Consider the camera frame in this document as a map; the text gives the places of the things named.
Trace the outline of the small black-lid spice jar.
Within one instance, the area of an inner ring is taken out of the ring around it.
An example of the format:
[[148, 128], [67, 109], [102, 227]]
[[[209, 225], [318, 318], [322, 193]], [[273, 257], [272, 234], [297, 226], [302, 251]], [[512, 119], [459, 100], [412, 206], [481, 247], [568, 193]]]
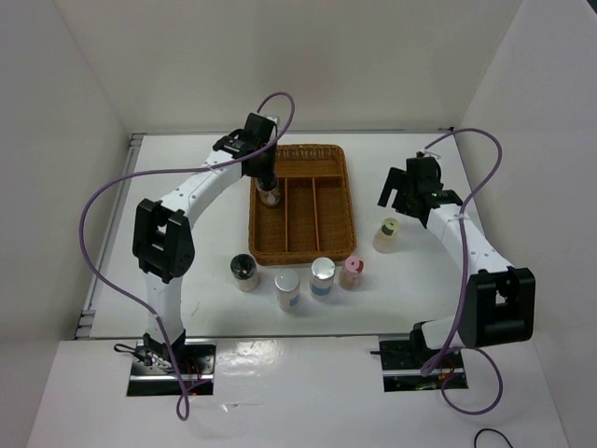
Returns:
[[271, 178], [259, 178], [257, 180], [257, 193], [260, 201], [268, 207], [275, 207], [281, 201], [279, 180], [274, 175]]

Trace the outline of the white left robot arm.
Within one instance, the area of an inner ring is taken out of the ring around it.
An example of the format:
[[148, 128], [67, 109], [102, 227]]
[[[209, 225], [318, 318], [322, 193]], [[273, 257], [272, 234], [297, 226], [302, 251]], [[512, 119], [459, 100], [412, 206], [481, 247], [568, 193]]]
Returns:
[[186, 331], [181, 316], [182, 277], [195, 258], [192, 228], [206, 208], [244, 176], [273, 185], [277, 125], [256, 113], [241, 129], [221, 137], [202, 166], [178, 188], [136, 207], [132, 253], [145, 275], [147, 303], [161, 322], [149, 318], [144, 348], [164, 372], [186, 361]]

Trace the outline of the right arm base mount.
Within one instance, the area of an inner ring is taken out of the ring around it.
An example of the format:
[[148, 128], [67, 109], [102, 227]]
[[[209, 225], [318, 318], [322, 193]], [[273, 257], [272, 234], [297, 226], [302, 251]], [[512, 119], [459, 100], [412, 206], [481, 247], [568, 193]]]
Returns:
[[421, 368], [435, 352], [418, 357], [406, 339], [381, 339], [378, 347], [369, 353], [381, 363], [385, 393], [436, 391], [445, 383], [448, 383], [447, 389], [468, 388], [460, 353], [447, 355], [440, 366], [426, 377], [421, 375]]

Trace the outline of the silver-lid blue-label shaker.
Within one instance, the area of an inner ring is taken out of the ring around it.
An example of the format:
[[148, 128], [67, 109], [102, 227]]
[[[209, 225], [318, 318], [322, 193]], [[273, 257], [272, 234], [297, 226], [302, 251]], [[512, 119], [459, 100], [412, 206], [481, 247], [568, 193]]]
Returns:
[[332, 259], [320, 257], [315, 259], [311, 265], [310, 291], [317, 299], [326, 298], [335, 280], [336, 266]]

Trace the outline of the pink-lid spice bottle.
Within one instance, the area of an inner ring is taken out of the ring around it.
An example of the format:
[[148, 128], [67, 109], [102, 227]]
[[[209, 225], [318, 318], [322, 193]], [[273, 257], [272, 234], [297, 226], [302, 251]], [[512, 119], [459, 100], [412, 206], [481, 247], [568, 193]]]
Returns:
[[364, 261], [356, 256], [349, 256], [342, 264], [339, 285], [345, 290], [354, 290], [359, 288], [361, 274], [364, 269]]

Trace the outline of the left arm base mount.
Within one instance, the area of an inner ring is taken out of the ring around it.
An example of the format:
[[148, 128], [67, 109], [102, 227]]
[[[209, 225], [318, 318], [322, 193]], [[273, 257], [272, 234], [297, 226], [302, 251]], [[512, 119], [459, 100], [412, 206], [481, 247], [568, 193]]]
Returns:
[[[116, 343], [114, 351], [132, 356], [128, 397], [176, 396], [181, 393], [172, 364], [144, 347]], [[216, 346], [211, 341], [190, 339], [179, 360], [183, 386], [190, 396], [211, 396], [214, 390]]]

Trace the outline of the black-lid seasoning jar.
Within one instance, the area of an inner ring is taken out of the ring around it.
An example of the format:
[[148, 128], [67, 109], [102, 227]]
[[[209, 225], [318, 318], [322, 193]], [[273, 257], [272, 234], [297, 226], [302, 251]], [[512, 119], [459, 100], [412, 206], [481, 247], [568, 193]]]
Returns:
[[260, 277], [257, 264], [251, 255], [236, 255], [230, 261], [229, 267], [240, 291], [251, 292], [258, 287]]

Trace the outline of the white-lid blue-label shaker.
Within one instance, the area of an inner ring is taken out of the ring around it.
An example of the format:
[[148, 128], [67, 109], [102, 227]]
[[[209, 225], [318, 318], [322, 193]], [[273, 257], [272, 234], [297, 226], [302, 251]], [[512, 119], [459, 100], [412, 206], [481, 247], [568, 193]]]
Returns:
[[299, 304], [300, 279], [293, 269], [282, 269], [274, 277], [274, 285], [279, 307], [292, 312]]

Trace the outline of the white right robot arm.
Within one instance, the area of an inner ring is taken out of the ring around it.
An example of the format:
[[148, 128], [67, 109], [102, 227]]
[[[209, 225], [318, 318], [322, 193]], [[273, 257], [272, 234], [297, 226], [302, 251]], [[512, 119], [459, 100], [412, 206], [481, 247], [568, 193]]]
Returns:
[[500, 255], [441, 182], [436, 159], [419, 152], [404, 169], [389, 169], [378, 205], [418, 219], [461, 270], [461, 292], [452, 317], [420, 322], [410, 332], [409, 356], [420, 367], [441, 351], [525, 342], [535, 326], [535, 276]]

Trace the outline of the yellow-lid spice bottle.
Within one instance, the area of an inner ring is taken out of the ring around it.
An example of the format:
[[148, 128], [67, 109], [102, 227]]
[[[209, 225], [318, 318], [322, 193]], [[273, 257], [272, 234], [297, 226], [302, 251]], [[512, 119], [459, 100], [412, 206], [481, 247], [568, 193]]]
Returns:
[[390, 253], [396, 245], [399, 228], [399, 223], [395, 218], [386, 218], [373, 237], [374, 249], [380, 253]]

